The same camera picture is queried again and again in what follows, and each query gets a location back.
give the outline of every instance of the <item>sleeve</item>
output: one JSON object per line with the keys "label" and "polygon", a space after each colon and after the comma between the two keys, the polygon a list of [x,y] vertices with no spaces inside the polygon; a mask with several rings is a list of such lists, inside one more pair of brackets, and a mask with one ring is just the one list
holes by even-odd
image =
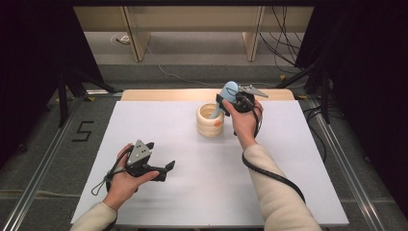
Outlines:
{"label": "sleeve", "polygon": [[72,225],[71,231],[101,231],[115,222],[117,212],[103,202],[94,204]]}
{"label": "sleeve", "polygon": [[[260,144],[248,146],[243,155],[252,165],[286,177]],[[265,230],[321,230],[294,189],[251,169],[249,174],[260,202]]]}

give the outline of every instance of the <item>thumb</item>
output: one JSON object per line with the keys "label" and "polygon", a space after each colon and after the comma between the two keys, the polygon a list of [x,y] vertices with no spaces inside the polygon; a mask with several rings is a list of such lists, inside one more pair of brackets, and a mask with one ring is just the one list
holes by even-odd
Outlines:
{"label": "thumb", "polygon": [[145,173],[143,176],[140,176],[137,179],[139,185],[146,183],[147,181],[153,180],[156,176],[159,175],[159,171],[149,171]]}
{"label": "thumb", "polygon": [[226,99],[222,100],[222,105],[224,105],[225,109],[231,115],[234,115],[237,112],[237,110],[235,110],[234,106]]}

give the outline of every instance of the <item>wrist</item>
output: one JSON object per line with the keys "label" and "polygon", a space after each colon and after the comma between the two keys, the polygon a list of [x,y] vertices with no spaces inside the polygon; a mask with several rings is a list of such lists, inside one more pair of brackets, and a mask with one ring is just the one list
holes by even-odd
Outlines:
{"label": "wrist", "polygon": [[125,201],[123,201],[123,199],[120,199],[120,196],[113,196],[108,193],[103,202],[111,209],[117,211]]}
{"label": "wrist", "polygon": [[245,150],[248,146],[257,143],[253,136],[238,136],[242,150]]}

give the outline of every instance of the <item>wooden edge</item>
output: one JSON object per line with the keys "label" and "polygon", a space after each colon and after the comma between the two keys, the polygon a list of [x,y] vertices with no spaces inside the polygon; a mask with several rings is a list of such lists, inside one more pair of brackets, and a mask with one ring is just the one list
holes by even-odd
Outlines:
{"label": "wooden edge", "polygon": [[[256,96],[257,100],[294,100],[290,90],[263,89],[268,98]],[[216,100],[221,89],[179,89],[179,90],[126,90],[121,101],[200,101]]]}

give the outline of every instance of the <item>white tabletop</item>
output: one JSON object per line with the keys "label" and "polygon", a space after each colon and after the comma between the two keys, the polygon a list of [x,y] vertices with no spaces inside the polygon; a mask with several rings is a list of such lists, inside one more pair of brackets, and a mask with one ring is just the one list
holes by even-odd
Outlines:
{"label": "white tabletop", "polygon": [[[101,201],[90,193],[128,142],[155,142],[149,164],[175,160],[165,182],[148,182],[119,210],[116,224],[137,227],[259,227],[258,199],[241,160],[231,118],[224,132],[205,138],[195,112],[209,101],[120,101],[81,195],[72,222]],[[264,121],[257,141],[297,184],[320,225],[346,225],[347,218],[297,101],[262,102]]]}

